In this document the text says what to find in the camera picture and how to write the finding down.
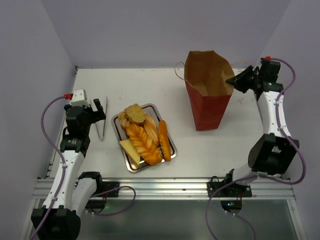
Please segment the round flower bread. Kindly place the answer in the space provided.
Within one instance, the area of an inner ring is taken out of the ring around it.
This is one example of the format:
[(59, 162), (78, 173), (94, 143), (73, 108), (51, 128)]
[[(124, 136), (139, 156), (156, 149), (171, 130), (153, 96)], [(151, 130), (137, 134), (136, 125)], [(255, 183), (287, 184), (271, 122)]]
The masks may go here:
[(131, 125), (131, 122), (128, 120), (126, 112), (122, 111), (118, 115), (118, 120), (122, 129), (126, 129)]

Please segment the metal tongs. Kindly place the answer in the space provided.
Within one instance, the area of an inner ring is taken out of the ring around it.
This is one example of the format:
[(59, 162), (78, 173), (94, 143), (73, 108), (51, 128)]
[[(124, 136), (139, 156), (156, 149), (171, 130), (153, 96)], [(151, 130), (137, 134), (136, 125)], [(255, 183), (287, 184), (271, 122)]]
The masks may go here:
[[(92, 106), (93, 111), (95, 112), (97, 110), (94, 99), (90, 99), (90, 105)], [(109, 100), (107, 96), (104, 96), (102, 101), (100, 101), (104, 115), (96, 115), (96, 121), (95, 121), (95, 129), (98, 136), (98, 139), (103, 142), (105, 139), (105, 129), (106, 129), (106, 122), (107, 122), (107, 115), (108, 115), (108, 106), (109, 106)]]

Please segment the red paper bag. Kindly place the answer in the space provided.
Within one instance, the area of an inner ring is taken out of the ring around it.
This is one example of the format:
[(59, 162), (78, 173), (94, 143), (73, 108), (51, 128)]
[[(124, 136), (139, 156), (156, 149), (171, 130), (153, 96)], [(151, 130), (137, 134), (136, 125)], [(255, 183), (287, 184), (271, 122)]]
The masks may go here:
[(234, 87), (226, 80), (235, 76), (232, 69), (241, 60), (230, 64), (213, 50), (190, 51), (184, 62), (184, 76), (176, 76), (185, 82), (195, 129), (208, 131), (217, 129), (222, 121)]

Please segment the speckled bread slice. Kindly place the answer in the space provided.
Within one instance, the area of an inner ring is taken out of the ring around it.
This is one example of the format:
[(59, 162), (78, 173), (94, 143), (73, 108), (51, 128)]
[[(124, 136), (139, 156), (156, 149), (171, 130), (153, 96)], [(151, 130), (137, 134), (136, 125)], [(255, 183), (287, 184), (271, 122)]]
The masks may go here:
[(141, 125), (146, 120), (146, 115), (141, 106), (137, 103), (124, 109), (126, 118), (132, 124)]

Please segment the yellow triangular sandwich bread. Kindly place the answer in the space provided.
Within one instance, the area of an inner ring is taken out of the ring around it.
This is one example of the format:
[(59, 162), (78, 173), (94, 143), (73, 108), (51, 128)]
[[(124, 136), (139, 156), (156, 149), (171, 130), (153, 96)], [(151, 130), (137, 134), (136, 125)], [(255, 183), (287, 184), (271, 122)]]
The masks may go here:
[(134, 148), (132, 142), (129, 139), (121, 140), (119, 142), (120, 146), (124, 150), (124, 152), (132, 159), (133, 164), (139, 168), (141, 156), (138, 151)]

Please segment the long bread loaf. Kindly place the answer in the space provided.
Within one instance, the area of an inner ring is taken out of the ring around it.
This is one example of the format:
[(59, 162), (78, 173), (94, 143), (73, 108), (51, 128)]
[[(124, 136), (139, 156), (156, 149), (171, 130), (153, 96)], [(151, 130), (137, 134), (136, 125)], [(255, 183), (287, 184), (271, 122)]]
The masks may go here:
[(153, 117), (149, 114), (145, 114), (145, 120), (143, 122), (143, 128), (147, 135), (152, 139), (154, 144), (159, 147), (160, 140), (158, 137), (158, 129), (156, 126), (156, 122)]

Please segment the braided leaf-shaped bread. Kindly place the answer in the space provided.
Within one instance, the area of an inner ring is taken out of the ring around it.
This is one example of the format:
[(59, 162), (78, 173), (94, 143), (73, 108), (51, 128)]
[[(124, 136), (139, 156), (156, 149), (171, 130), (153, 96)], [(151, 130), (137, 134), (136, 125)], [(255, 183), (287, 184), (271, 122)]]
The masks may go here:
[(160, 150), (153, 140), (147, 135), (144, 128), (132, 124), (126, 128), (129, 140), (137, 150), (143, 160), (151, 166), (155, 166), (162, 161)]

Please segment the orange bread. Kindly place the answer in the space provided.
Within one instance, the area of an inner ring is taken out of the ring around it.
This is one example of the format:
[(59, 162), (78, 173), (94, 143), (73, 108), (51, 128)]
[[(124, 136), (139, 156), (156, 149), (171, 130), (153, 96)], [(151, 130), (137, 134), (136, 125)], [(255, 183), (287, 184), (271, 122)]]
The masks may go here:
[(171, 161), (171, 146), (169, 142), (167, 124), (161, 120), (158, 124), (158, 137), (160, 142), (161, 151), (165, 161)]

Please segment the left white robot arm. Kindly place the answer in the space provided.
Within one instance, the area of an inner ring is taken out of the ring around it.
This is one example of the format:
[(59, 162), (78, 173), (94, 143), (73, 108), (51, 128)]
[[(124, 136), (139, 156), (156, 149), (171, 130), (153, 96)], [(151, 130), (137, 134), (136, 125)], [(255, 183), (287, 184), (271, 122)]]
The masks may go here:
[(92, 124), (106, 120), (99, 99), (94, 99), (96, 110), (87, 101), (73, 99), (64, 106), (66, 127), (56, 151), (60, 156), (58, 170), (45, 201), (35, 208), (31, 221), (35, 228), (31, 239), (75, 240), (81, 229), (81, 214), (91, 196), (103, 193), (104, 184), (99, 172), (78, 174), (86, 157)]

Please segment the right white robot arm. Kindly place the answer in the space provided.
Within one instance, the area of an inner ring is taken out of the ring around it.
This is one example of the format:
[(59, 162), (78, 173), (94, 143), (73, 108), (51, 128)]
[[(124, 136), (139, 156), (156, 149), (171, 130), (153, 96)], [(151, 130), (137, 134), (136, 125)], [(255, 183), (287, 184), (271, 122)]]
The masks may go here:
[(252, 90), (260, 115), (263, 134), (248, 154), (242, 167), (232, 169), (223, 180), (223, 192), (235, 196), (259, 177), (272, 178), (284, 174), (299, 150), (300, 143), (293, 139), (284, 113), (285, 88), (277, 82), (282, 60), (261, 58), (260, 66), (248, 66), (225, 82), (235, 90)]

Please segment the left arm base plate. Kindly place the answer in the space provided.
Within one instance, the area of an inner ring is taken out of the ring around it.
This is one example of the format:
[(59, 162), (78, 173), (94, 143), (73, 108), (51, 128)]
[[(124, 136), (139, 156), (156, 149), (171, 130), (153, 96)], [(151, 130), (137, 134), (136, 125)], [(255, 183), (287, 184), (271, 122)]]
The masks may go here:
[(96, 191), (91, 198), (117, 198), (119, 196), (120, 186), (118, 181), (102, 181), (98, 183)]

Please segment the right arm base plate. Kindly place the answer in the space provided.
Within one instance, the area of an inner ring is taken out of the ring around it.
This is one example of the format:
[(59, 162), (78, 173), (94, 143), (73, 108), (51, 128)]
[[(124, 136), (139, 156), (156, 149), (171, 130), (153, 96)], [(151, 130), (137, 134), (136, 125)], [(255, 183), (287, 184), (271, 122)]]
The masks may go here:
[[(207, 182), (207, 193), (210, 197), (215, 191), (225, 186), (229, 180), (212, 176), (210, 181)], [(250, 186), (243, 186), (239, 184), (233, 184), (220, 190), (214, 197), (215, 198), (250, 198), (252, 197), (252, 190)]]

